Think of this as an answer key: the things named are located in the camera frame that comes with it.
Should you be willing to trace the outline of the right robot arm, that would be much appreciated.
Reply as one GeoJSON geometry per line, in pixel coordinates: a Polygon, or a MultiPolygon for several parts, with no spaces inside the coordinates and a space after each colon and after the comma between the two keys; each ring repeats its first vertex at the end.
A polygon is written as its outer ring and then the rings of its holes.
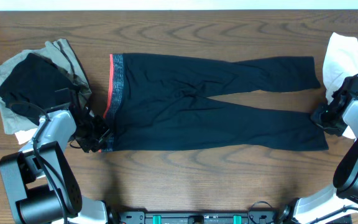
{"type": "Polygon", "coordinates": [[[339,163],[332,184],[299,198],[284,223],[329,223],[358,213],[358,99],[352,99],[342,114],[356,140],[339,163]]]}

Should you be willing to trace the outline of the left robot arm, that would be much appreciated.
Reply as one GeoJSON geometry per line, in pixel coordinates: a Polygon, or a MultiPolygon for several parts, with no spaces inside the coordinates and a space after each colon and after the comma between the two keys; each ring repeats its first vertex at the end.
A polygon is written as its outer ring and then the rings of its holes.
{"type": "Polygon", "coordinates": [[[27,117],[39,120],[32,139],[0,160],[0,173],[15,223],[114,223],[105,202],[81,194],[64,151],[77,140],[97,151],[111,132],[100,116],[61,105],[50,110],[29,103],[27,117]]]}

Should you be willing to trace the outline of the white garment on right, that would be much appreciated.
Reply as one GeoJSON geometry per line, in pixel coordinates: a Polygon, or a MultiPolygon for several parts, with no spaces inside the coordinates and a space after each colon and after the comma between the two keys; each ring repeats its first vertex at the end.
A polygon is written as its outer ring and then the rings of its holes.
{"type": "MultiPolygon", "coordinates": [[[[323,63],[323,83],[326,87],[327,104],[344,91],[346,77],[358,76],[358,40],[355,37],[346,37],[333,33],[330,37],[323,63]]],[[[358,99],[350,95],[350,100],[358,99]]],[[[356,137],[347,125],[342,136],[353,140],[356,137]]]]}

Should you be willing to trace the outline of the folded beige garment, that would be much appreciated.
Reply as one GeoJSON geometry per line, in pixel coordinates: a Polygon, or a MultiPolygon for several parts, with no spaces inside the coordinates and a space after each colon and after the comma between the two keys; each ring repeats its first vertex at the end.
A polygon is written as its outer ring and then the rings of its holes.
{"type": "MultiPolygon", "coordinates": [[[[3,81],[10,75],[14,67],[22,62],[28,54],[35,54],[46,61],[57,66],[58,70],[63,73],[71,82],[80,87],[79,100],[80,105],[85,106],[88,102],[92,91],[88,83],[83,67],[73,51],[69,41],[58,39],[54,42],[46,41],[45,47],[38,50],[23,50],[12,58],[0,64],[0,86],[3,81]]],[[[0,97],[0,114],[6,134],[14,134],[18,131],[27,131],[37,126],[24,116],[15,114],[0,97]]]]}

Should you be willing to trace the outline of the folded white garment under pile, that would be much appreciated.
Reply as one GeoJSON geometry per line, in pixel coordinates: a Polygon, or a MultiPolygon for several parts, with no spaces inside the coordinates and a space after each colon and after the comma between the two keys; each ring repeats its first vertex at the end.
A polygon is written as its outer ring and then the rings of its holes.
{"type": "Polygon", "coordinates": [[[0,97],[0,114],[4,133],[15,135],[18,144],[24,144],[29,141],[37,130],[37,126],[28,118],[15,114],[6,104],[2,102],[0,97]]]}

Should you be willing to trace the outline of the black leggings with red waistband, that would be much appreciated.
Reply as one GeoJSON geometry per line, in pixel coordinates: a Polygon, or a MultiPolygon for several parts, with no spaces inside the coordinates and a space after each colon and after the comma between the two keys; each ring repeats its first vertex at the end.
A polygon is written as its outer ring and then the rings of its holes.
{"type": "Polygon", "coordinates": [[[156,54],[112,54],[104,152],[180,151],[240,144],[323,151],[308,113],[218,101],[218,95],[319,88],[313,57],[241,62],[156,54]]]}

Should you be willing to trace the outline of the folded black garment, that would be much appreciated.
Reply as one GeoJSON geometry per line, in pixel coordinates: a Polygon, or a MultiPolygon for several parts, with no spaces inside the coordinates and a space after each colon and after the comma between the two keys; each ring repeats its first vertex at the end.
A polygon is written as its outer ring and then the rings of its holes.
{"type": "MultiPolygon", "coordinates": [[[[40,111],[56,107],[56,90],[69,88],[78,94],[80,88],[60,72],[56,65],[35,54],[18,63],[0,86],[0,97],[14,113],[39,125],[40,111]]],[[[70,107],[78,114],[79,107],[70,107]]]]}

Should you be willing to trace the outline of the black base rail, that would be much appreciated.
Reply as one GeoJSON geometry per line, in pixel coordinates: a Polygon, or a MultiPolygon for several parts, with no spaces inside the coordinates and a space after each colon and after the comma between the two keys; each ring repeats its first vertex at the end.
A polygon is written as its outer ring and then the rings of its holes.
{"type": "Polygon", "coordinates": [[[272,209],[249,212],[218,213],[168,213],[168,212],[110,212],[109,223],[113,224],[269,224],[274,223],[278,212],[272,209]]]}

